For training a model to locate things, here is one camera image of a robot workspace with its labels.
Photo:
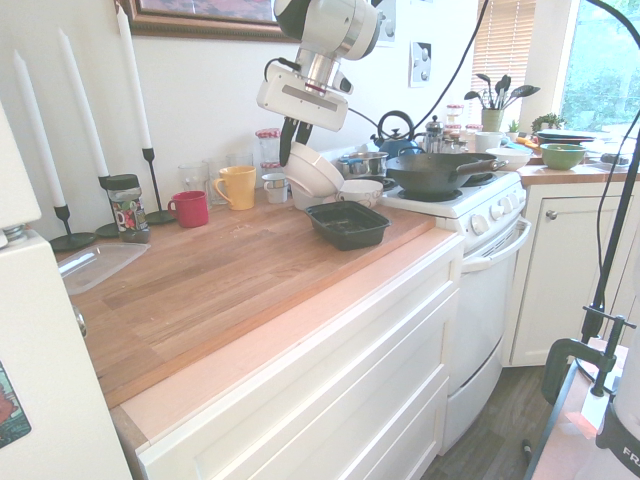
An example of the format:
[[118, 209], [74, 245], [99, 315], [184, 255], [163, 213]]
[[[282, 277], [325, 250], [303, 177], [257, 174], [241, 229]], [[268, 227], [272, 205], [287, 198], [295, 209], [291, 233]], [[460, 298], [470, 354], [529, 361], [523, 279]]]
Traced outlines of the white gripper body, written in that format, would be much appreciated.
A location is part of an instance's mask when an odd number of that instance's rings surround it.
[[332, 92], [319, 93], [281, 67], [269, 67], [260, 86], [257, 104], [269, 111], [334, 132], [344, 124], [348, 103]]

